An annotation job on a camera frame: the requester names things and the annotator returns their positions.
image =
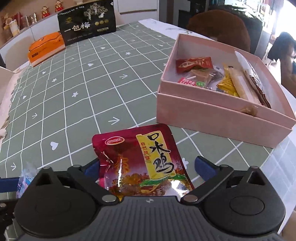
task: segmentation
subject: braised chicken snack bag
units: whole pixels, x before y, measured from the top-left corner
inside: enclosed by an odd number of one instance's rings
[[[124,196],[177,196],[193,189],[175,140],[165,124],[94,135],[99,185]]]

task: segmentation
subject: white cabinet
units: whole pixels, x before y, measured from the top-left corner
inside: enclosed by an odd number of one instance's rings
[[[157,0],[118,0],[118,10],[123,12],[157,10]]]
[[[159,18],[159,0],[114,0],[113,2],[114,11],[118,13],[115,13],[117,24]]]
[[[32,31],[31,31],[31,28],[28,28],[27,30],[20,33],[18,36],[14,37],[10,42],[8,42],[6,45],[4,45],[0,49],[0,54],[2,56],[4,63],[6,63],[6,54],[11,48],[17,48],[17,49],[20,49],[21,51],[23,51],[23,49],[25,49],[26,55],[28,55],[29,46],[30,46],[30,44],[32,44],[34,42],[35,42],[35,40],[34,40]]]
[[[35,40],[38,40],[45,35],[58,32],[59,21],[57,19],[57,14],[45,18],[41,22],[33,25],[31,29]]]

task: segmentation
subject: white table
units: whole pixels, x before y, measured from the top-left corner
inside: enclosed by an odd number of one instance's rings
[[[179,33],[189,34],[200,38],[209,39],[203,35],[187,31],[177,26],[159,22],[154,19],[145,19],[139,21],[152,30],[160,32],[172,39],[176,39]],[[286,95],[293,111],[296,113],[296,99],[280,85]],[[287,223],[294,207],[296,206],[296,127],[271,153],[269,158],[263,164],[261,169],[269,179],[275,190],[281,197],[286,207],[286,216],[279,229],[279,233]]]

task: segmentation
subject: wall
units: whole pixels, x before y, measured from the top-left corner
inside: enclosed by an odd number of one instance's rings
[[[173,25],[178,26],[179,10],[190,11],[190,1],[174,0],[174,19]]]
[[[8,13],[9,16],[15,15],[18,12],[23,16],[29,16],[32,13],[36,13],[37,20],[40,20],[42,18],[42,7],[46,6],[49,8],[50,13],[54,13],[55,4],[55,0],[11,0],[8,5],[0,11],[0,16],[4,16],[6,13]],[[64,8],[68,8],[76,5],[76,3],[73,0],[62,0],[62,5]],[[0,46],[5,44],[2,32],[3,29],[0,28]]]
[[[166,20],[167,20],[167,0],[159,0],[159,21],[166,23]]]

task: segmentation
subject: metal screw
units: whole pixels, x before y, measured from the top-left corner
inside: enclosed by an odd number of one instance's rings
[[[102,197],[104,202],[115,202],[117,200],[116,196],[114,195],[105,195]]]
[[[191,195],[191,194],[187,194],[183,197],[183,199],[186,201],[186,202],[196,202],[198,200],[197,196],[195,195]]]

